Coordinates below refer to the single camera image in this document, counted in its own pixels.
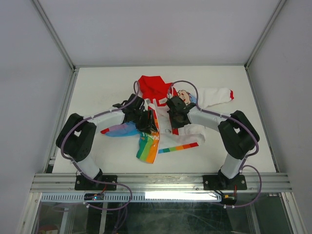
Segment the white red rainbow kids jacket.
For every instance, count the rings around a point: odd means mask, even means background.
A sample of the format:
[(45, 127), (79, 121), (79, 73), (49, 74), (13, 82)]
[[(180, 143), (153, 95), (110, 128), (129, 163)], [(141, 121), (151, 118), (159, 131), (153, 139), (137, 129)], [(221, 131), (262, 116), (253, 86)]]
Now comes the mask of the white red rainbow kids jacket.
[[(166, 105), (170, 83), (164, 82), (160, 76), (141, 76), (138, 82), (142, 97), (153, 104), (151, 108), (158, 132), (151, 134), (139, 132), (135, 124), (129, 122), (103, 129), (101, 134), (109, 137), (139, 135), (136, 157), (151, 164), (154, 163), (158, 154), (197, 147), (205, 142), (205, 127), (202, 125), (188, 124), (181, 128), (171, 126), (169, 108)], [(200, 107), (204, 108), (227, 103), (234, 99), (234, 92), (229, 88), (199, 88), (197, 94), (192, 94), (180, 86), (175, 86), (170, 93), (181, 98), (185, 104), (198, 103)]]

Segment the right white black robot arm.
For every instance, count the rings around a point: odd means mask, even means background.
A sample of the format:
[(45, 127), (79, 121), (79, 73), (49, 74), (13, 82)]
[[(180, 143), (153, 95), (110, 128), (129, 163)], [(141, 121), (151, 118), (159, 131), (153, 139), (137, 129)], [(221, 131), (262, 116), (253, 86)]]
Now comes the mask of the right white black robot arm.
[(169, 119), (173, 128), (181, 128), (197, 124), (219, 132), (227, 152), (224, 164), (217, 175), (204, 175), (204, 190), (233, 190), (236, 186), (241, 190), (247, 189), (241, 181), (245, 179), (240, 170), (250, 156), (258, 153), (259, 134), (242, 111), (225, 115), (201, 109), (194, 103), (185, 102), (173, 96), (166, 102)]

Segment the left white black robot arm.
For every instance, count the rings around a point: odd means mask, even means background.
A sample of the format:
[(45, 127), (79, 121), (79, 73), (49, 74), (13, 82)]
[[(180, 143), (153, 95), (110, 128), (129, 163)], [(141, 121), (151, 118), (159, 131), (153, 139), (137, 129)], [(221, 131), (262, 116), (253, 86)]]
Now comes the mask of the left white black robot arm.
[(128, 100), (114, 104), (109, 110), (94, 116), (83, 117), (73, 113), (68, 117), (57, 137), (56, 146), (80, 173), (77, 176), (80, 189), (113, 189), (113, 183), (103, 176), (90, 152), (96, 134), (128, 125), (133, 125), (140, 134), (152, 140), (152, 134), (159, 132), (153, 104), (131, 94)]

